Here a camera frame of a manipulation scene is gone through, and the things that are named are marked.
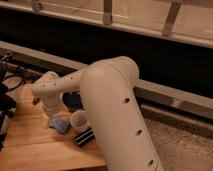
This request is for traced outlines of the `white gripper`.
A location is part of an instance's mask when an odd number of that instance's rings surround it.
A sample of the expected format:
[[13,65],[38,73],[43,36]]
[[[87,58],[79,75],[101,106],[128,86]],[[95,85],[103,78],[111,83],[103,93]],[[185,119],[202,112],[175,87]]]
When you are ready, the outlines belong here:
[[61,98],[59,96],[46,97],[42,99],[42,119],[45,128],[48,128],[52,117],[61,109]]

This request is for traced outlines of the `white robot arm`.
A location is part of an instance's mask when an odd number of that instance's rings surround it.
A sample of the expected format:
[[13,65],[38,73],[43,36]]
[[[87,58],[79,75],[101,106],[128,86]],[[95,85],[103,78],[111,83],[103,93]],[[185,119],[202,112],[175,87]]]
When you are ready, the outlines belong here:
[[32,86],[49,116],[60,110],[60,95],[78,91],[109,171],[164,171],[133,88],[137,64],[121,56],[99,60],[64,77],[45,73]]

